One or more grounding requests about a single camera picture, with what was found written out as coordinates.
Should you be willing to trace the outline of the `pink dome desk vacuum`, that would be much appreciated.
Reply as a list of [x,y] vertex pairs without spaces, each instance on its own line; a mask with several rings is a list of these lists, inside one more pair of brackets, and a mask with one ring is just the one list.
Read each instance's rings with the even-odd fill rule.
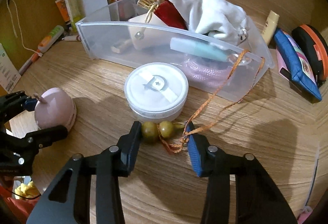
[[34,93],[34,97],[37,99],[34,119],[40,129],[62,125],[70,132],[76,121],[77,107],[65,91],[51,88],[41,95]]

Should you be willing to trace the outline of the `round white plastic container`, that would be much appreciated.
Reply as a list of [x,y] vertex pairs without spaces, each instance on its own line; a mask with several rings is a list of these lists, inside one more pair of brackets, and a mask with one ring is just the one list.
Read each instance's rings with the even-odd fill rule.
[[180,115],[188,87],[188,80],[179,68],[149,63],[128,75],[124,94],[136,119],[160,123],[173,121]]

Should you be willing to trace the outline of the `mint green tube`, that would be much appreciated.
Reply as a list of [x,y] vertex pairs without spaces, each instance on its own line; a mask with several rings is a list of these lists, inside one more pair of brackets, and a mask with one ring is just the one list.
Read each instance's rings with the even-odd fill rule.
[[206,59],[228,62],[229,55],[217,46],[190,39],[172,38],[170,49]]

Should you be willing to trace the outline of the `red pouch gold tie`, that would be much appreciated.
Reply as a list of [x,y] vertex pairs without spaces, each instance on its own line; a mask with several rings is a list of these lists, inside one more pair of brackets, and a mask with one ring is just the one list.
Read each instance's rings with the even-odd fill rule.
[[145,23],[155,15],[167,26],[187,30],[186,22],[169,0],[138,0],[137,5],[147,10]]

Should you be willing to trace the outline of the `white cloth pouch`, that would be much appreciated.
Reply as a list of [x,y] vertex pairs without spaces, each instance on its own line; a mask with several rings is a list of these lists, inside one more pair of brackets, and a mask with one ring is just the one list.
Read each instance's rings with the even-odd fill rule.
[[242,7],[226,0],[169,0],[193,33],[228,42],[242,42],[243,31],[250,29]]

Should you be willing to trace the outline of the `orange green tube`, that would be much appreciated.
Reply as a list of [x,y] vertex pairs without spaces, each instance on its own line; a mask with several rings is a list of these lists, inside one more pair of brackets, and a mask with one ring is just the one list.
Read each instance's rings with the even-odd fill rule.
[[64,28],[61,25],[55,26],[38,44],[38,50],[44,54],[59,39],[63,32]]

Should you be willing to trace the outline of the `small lip balm stick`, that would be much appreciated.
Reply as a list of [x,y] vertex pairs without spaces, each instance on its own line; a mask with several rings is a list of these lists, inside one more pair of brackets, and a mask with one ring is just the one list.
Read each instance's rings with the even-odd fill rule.
[[79,35],[69,35],[69,36],[65,36],[63,38],[64,41],[81,41],[81,38]]

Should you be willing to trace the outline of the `small orange box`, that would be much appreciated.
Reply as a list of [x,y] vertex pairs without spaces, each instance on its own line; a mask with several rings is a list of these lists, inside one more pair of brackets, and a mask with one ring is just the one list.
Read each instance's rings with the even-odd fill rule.
[[70,18],[69,18],[65,0],[56,0],[55,3],[57,5],[57,8],[58,8],[64,22],[65,23],[70,22]]

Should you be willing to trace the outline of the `yellow green spray bottle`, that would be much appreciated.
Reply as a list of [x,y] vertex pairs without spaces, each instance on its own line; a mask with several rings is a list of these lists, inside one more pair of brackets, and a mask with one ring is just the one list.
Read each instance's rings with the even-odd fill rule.
[[74,32],[77,32],[76,23],[82,19],[77,0],[65,0],[69,19]]

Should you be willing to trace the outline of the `clear plastic storage bin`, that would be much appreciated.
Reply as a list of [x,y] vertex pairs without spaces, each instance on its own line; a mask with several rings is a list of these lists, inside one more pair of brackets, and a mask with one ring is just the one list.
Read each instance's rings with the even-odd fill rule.
[[188,30],[173,28],[179,36],[221,48],[229,55],[228,62],[206,59],[175,50],[135,50],[128,46],[130,39],[128,20],[146,14],[137,5],[138,0],[120,0],[86,16],[77,23],[77,30],[86,53],[92,59],[103,59],[129,67],[148,63],[168,63],[183,71],[191,86],[218,96],[237,101],[254,86],[268,69],[275,64],[271,53],[254,23],[243,32],[239,46],[195,34]]

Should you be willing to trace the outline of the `blue patchwork pouch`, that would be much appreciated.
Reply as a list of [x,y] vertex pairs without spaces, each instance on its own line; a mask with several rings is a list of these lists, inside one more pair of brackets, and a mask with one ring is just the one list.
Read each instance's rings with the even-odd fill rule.
[[313,97],[316,101],[321,101],[322,96],[314,78],[312,68],[295,40],[280,28],[276,29],[273,38],[276,48],[279,50],[291,74],[291,81],[289,82],[298,90]]

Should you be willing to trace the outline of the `pink phone under pouch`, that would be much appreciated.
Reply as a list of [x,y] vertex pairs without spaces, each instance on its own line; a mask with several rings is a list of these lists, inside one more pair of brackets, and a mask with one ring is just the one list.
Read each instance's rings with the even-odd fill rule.
[[276,57],[277,57],[277,66],[278,66],[279,74],[285,79],[287,79],[288,81],[291,81],[291,74],[287,69],[287,66],[278,49],[276,49]]

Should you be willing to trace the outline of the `black orange zip case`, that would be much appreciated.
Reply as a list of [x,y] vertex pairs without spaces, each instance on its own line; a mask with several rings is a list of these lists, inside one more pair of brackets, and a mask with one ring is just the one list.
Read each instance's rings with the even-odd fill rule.
[[327,43],[323,36],[311,25],[302,24],[291,32],[292,38],[305,54],[312,68],[317,86],[327,80]]

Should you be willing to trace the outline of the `cream lotion tube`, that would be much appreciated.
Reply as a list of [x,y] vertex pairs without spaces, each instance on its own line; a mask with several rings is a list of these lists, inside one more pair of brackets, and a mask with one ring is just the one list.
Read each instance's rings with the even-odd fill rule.
[[276,31],[277,24],[279,22],[279,14],[275,13],[274,11],[270,11],[268,17],[265,22],[265,26],[261,32],[261,36],[264,39],[267,46],[269,46],[271,39]]

